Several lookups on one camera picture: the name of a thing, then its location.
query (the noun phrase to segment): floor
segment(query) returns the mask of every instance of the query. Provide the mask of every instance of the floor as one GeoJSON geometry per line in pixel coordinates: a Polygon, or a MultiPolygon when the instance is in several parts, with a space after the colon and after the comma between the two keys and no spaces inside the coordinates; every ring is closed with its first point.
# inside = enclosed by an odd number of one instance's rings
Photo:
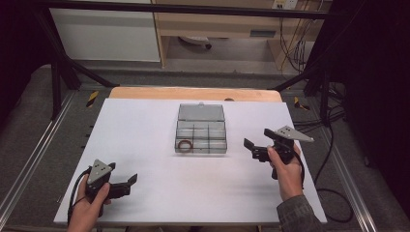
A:
{"type": "MultiPolygon", "coordinates": [[[[147,65],[141,68],[128,66],[119,69],[96,69],[102,77],[123,85],[156,86],[195,86],[266,89],[274,87],[297,72],[287,66],[278,72],[274,60],[264,41],[211,39],[213,48],[186,44],[176,38],[171,41],[168,66],[164,69],[147,65]]],[[[31,173],[29,182],[21,186],[20,196],[15,199],[13,211],[7,215],[5,231],[58,231],[64,225],[52,221],[59,207],[59,198],[65,193],[84,146],[87,144],[92,126],[97,120],[103,99],[109,89],[96,85],[94,81],[81,76],[83,86],[79,91],[65,91],[72,96],[64,120],[52,134],[49,144],[44,148],[41,159],[31,173]],[[99,95],[92,107],[86,102],[94,90],[99,95]]],[[[304,98],[304,81],[283,91],[282,98],[288,103],[294,122],[315,119],[312,110],[294,106],[294,98],[299,97],[301,104],[317,102],[316,98],[304,98]]],[[[39,69],[27,86],[20,103],[9,116],[0,133],[0,199],[3,202],[0,213],[4,213],[4,199],[9,193],[25,163],[31,158],[36,145],[50,124],[51,116],[50,73],[39,69]]],[[[410,231],[410,222],[390,193],[377,169],[365,167],[364,157],[356,143],[348,122],[338,120],[333,123],[335,143],[343,155],[366,206],[378,231],[410,231]]],[[[317,173],[326,156],[328,145],[320,129],[307,132],[315,137],[314,144],[304,144],[307,165],[312,176],[317,173]]],[[[334,189],[345,195],[343,183],[338,176],[333,160],[326,164],[319,179],[319,188],[334,189]]],[[[348,218],[349,207],[338,196],[328,192],[319,193],[325,212],[334,218],[348,218]]],[[[331,231],[362,231],[353,217],[346,223],[329,220],[325,225],[331,231]]],[[[276,231],[265,227],[264,231],[276,231]]]]}

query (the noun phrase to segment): table surface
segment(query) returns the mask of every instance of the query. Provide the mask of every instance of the table surface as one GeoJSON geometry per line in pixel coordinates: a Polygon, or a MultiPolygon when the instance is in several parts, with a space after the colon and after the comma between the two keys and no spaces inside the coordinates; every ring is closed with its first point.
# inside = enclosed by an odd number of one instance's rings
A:
{"type": "MultiPolygon", "coordinates": [[[[252,159],[243,141],[246,137],[256,145],[271,144],[263,130],[285,125],[292,126],[292,121],[282,102],[107,99],[54,221],[67,222],[75,179],[99,159],[116,162],[111,183],[138,173],[131,194],[104,208],[102,225],[278,223],[278,182],[271,179],[270,165],[252,159]],[[223,105],[225,155],[174,151],[180,103],[199,102],[223,105]]],[[[308,169],[305,195],[319,220],[326,222],[308,169]]]]}

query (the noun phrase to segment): human hand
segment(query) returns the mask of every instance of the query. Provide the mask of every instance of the human hand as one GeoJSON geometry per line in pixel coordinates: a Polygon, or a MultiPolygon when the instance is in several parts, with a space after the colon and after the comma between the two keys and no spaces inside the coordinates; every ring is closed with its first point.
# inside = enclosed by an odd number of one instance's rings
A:
{"type": "Polygon", "coordinates": [[[99,217],[100,207],[102,204],[108,205],[111,200],[105,200],[109,193],[109,183],[105,183],[97,193],[94,201],[85,195],[87,187],[88,174],[84,175],[78,187],[77,197],[74,206],[73,215],[70,220],[68,232],[89,232],[93,229],[94,224],[99,217]]]}
{"type": "MultiPolygon", "coordinates": [[[[298,154],[301,150],[295,144],[293,149],[298,154]]],[[[293,158],[287,165],[280,159],[274,148],[268,146],[268,154],[271,159],[271,166],[274,166],[278,173],[280,197],[283,201],[304,194],[302,191],[301,165],[296,158],[293,158]]]]}

